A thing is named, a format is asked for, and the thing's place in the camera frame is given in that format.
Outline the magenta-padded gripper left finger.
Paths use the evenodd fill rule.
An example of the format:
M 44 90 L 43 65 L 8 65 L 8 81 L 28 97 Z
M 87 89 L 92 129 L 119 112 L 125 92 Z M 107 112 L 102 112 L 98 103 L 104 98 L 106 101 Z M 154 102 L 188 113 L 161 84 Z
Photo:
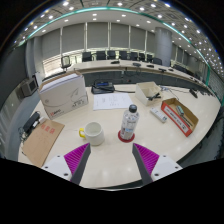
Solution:
M 84 144 L 65 155 L 57 155 L 42 169 L 79 185 L 91 153 L 90 144 Z

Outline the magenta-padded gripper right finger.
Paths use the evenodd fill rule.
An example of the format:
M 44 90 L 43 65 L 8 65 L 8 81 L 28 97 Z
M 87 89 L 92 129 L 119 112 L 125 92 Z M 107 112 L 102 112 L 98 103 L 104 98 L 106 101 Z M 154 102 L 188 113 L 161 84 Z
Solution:
M 144 185 L 182 169 L 167 155 L 158 155 L 137 143 L 133 144 L 132 153 L 135 157 L 140 176 Z

